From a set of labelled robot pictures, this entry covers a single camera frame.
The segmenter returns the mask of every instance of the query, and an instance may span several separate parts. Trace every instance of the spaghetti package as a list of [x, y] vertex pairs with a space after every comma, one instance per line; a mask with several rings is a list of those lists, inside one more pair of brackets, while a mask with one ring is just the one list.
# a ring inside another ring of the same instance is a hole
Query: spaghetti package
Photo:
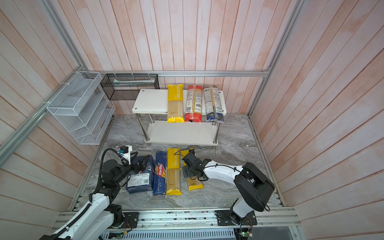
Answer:
[[203, 87], [197, 85], [188, 86], [187, 108], [185, 110], [186, 122], [202, 122], [201, 100]]
[[155, 178], [153, 182], [153, 195], [166, 194], [167, 152], [156, 153]]
[[184, 122], [183, 84], [168, 85], [167, 122]]
[[180, 195], [180, 155], [176, 154], [180, 148], [167, 149], [167, 193], [166, 195]]
[[207, 112], [207, 122], [213, 122], [215, 120], [215, 112], [212, 104], [211, 88], [205, 87], [203, 92], [205, 98], [205, 110]]
[[223, 110], [221, 109], [220, 95], [216, 86], [203, 89], [205, 98], [205, 110], [207, 122], [224, 122]]
[[224, 122], [223, 109], [221, 108], [220, 95], [216, 86], [211, 87], [213, 106], [215, 111], [216, 122]]
[[[188, 153], [189, 153], [189, 150], [181, 151], [181, 155], [183, 155], [183, 156], [187, 155]], [[203, 183], [197, 177], [187, 178], [187, 183], [188, 183], [189, 191], [204, 188]]]
[[[146, 156], [137, 156], [133, 160], [133, 163], [143, 161]], [[147, 167], [144, 171], [134, 172], [132, 171], [127, 176], [126, 190], [129, 193], [146, 192], [153, 190], [153, 178], [154, 178], [154, 161], [153, 157], [149, 156]]]

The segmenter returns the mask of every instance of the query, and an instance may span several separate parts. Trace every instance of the gray marble floor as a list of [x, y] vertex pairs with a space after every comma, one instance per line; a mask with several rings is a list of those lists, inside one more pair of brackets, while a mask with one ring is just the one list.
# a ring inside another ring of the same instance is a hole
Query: gray marble floor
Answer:
[[[155, 119], [164, 119], [163, 116], [154, 116]], [[144, 125], [148, 126], [149, 117], [143, 116]], [[165, 151], [169, 147], [194, 147], [196, 156], [209, 158], [216, 162], [231, 165], [243, 165], [246, 162], [255, 164], [264, 174], [267, 174], [259, 149], [253, 138], [247, 117], [240, 114], [225, 116], [225, 124], [220, 126], [219, 144], [216, 148], [211, 146], [176, 146], [172, 144], [147, 144], [135, 115], [119, 116], [114, 119], [111, 130], [107, 136], [104, 149], [108, 147], [117, 150], [123, 145], [132, 145], [133, 151], [138, 151], [139, 156], [151, 154], [155, 157], [157, 151]], [[108, 152], [104, 160], [115, 158]], [[96, 187], [99, 174], [99, 162], [96, 163], [83, 194], [88, 194]], [[178, 196], [153, 196], [152, 192], [129, 194], [121, 188], [114, 204], [119, 204], [123, 209], [163, 209], [163, 208], [207, 208], [230, 207], [241, 197], [233, 184], [217, 179], [204, 182], [204, 188], [188, 192], [187, 181], [180, 179], [182, 195]], [[279, 205], [277, 194], [273, 194], [269, 205]]]

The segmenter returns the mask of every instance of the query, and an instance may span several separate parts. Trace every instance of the wooden wall panel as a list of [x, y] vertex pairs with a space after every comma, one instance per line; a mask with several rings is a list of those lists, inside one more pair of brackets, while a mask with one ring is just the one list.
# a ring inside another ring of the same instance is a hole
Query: wooden wall panel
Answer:
[[383, 11], [308, 1], [252, 116], [308, 239], [382, 239]]
[[[89, 69], [263, 70], [270, 65], [297, 0], [91, 2], [53, 0]], [[107, 41], [111, 35], [113, 41]], [[224, 92], [229, 113], [247, 113], [261, 80], [168, 77], [159, 78], [159, 85], [216, 85]], [[117, 114], [131, 114], [126, 101], [114, 103]]]
[[[93, 7], [100, 13], [99, 5]], [[98, 20], [105, 26], [105, 19]], [[38, 0], [1, 1], [0, 144], [76, 68]], [[2, 237], [38, 239], [49, 233], [59, 212], [67, 211], [93, 154], [47, 116], [0, 169]], [[27, 234], [15, 233], [18, 229]]]

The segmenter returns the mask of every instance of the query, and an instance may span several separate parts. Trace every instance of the white robotic arm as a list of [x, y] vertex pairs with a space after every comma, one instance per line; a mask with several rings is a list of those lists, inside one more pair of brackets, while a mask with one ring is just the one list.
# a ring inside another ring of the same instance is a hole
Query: white robotic arm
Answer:
[[[123, 165], [117, 164], [114, 159], [103, 164], [104, 155], [108, 150], [114, 151]], [[90, 196], [90, 200], [53, 235], [44, 235], [40, 240], [95, 240], [108, 227], [121, 227], [126, 218], [122, 214], [121, 206], [111, 202], [120, 190], [119, 183], [132, 170], [135, 172], [144, 170], [147, 165], [147, 160], [139, 164], [128, 163], [125, 157], [128, 153], [130, 156], [131, 151], [132, 148], [128, 146], [122, 147], [121, 153], [114, 149], [106, 149], [101, 158], [98, 185]], [[219, 225], [241, 225], [253, 210], [262, 212], [266, 206], [264, 203], [268, 202], [275, 189], [271, 181], [251, 163], [246, 163], [244, 166], [231, 166], [210, 159], [201, 161], [195, 156], [193, 150], [183, 157], [183, 161], [186, 163], [183, 167], [184, 177], [198, 177], [202, 178], [202, 181], [219, 179], [234, 184], [239, 189], [242, 197], [234, 202], [230, 210], [215, 211]]]
[[198, 177], [202, 181], [219, 179], [236, 185], [240, 191], [242, 197], [233, 203], [230, 210], [216, 211], [219, 225], [240, 225], [253, 210], [264, 211], [275, 189], [274, 184], [249, 162], [244, 166], [231, 166], [210, 159], [201, 161], [192, 149], [183, 157], [183, 161], [186, 164], [183, 167], [184, 177]]

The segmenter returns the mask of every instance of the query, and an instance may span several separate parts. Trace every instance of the shelf leg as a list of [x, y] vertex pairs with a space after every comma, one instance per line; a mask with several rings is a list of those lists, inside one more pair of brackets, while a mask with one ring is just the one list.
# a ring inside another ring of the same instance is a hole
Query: shelf leg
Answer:
[[143, 119], [141, 118], [141, 114], [140, 113], [136, 113], [136, 117], [139, 120], [139, 124], [141, 126], [141, 129], [143, 130], [145, 141], [149, 141], [149, 137], [148, 137], [147, 131], [144, 128]]
[[153, 120], [153, 117], [152, 115], [148, 114], [149, 115], [149, 118], [151, 119], [151, 123], [155, 123], [155, 120]]
[[220, 127], [220, 123], [217, 123], [217, 129], [216, 129], [216, 134], [215, 134], [215, 139], [214, 139], [214, 144], [217, 144], [217, 138], [218, 138], [218, 129]]

